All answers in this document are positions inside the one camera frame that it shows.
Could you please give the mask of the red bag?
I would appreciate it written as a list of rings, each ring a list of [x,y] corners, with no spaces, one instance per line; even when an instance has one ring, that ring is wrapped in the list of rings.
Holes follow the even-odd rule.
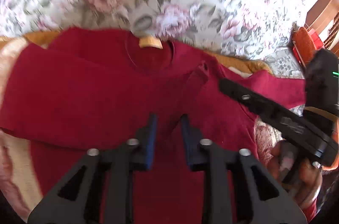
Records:
[[[308,34],[310,35],[316,50],[324,48],[323,41],[320,39],[318,33],[314,29],[310,29]]]

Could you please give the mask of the orange cushion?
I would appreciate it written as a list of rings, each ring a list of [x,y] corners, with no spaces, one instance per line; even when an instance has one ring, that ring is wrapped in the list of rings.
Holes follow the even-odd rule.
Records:
[[[292,53],[302,67],[306,67],[317,51],[307,29],[300,27],[292,33]]]

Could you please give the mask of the wooden wardrobe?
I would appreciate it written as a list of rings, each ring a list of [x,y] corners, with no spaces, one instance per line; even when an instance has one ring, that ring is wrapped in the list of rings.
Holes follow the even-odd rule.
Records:
[[[338,56],[338,0],[317,0],[307,13],[304,27],[314,29],[324,48]]]

